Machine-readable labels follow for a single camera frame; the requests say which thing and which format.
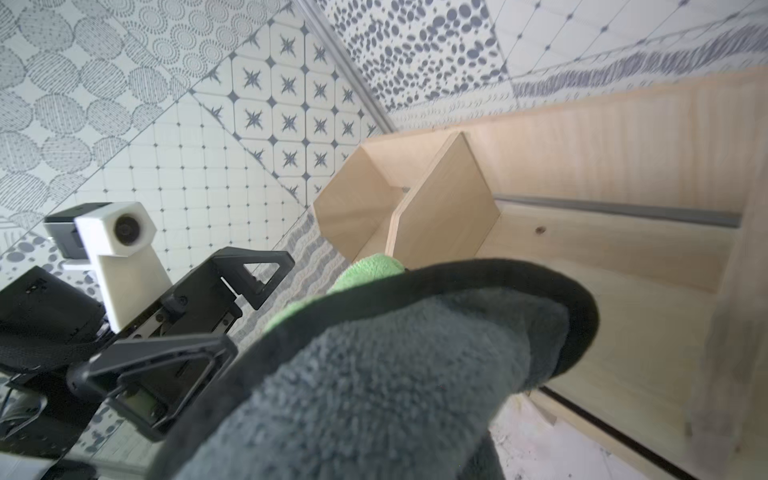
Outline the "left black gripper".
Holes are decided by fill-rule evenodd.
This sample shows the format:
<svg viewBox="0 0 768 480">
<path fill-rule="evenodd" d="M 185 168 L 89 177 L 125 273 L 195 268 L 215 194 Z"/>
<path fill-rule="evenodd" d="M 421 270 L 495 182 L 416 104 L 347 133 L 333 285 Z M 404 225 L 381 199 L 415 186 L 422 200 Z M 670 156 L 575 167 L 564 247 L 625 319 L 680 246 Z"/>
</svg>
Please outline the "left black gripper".
<svg viewBox="0 0 768 480">
<path fill-rule="evenodd" d="M 104 303 L 35 267 L 1 293 L 3 452 L 55 459 L 101 407 L 159 442 L 235 360 L 227 335 L 235 294 L 259 310 L 295 266 L 287 251 L 235 247 L 211 256 L 128 327 L 112 332 Z M 276 265 L 266 282 L 250 265 Z"/>
</svg>

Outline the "grey microfibre cloth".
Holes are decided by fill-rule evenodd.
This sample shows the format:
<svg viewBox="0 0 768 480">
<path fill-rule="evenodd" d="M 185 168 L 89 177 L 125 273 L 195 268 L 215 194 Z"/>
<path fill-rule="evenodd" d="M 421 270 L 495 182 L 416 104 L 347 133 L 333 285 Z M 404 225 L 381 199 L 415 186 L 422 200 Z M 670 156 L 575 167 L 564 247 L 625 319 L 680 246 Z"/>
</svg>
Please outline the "grey microfibre cloth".
<svg viewBox="0 0 768 480">
<path fill-rule="evenodd" d="M 340 278 L 239 356 L 147 475 L 500 479 L 498 410 L 573 368 L 599 325 L 584 286 L 525 261 Z"/>
</svg>

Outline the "light wooden bookshelf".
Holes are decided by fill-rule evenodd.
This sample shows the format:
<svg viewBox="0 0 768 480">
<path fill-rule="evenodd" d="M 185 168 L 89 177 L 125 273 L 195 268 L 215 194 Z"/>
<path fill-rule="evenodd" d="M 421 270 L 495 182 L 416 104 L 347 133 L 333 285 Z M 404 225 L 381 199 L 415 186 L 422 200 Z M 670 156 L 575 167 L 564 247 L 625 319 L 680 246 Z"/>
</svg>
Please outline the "light wooden bookshelf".
<svg viewBox="0 0 768 480">
<path fill-rule="evenodd" d="M 313 203 L 348 260 L 535 262 L 595 296 L 532 400 L 652 478 L 767 475 L 767 71 L 365 141 Z"/>
</svg>

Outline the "pink floral table mat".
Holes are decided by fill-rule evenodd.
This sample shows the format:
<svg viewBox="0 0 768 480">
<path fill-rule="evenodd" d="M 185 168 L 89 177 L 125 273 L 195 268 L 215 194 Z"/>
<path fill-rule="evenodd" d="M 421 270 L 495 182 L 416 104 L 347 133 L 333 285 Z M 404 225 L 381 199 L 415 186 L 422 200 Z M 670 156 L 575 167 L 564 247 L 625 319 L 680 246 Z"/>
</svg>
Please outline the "pink floral table mat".
<svg viewBox="0 0 768 480">
<path fill-rule="evenodd" d="M 507 479 L 642 479 L 644 475 L 526 395 L 510 397 L 490 432 Z"/>
</svg>

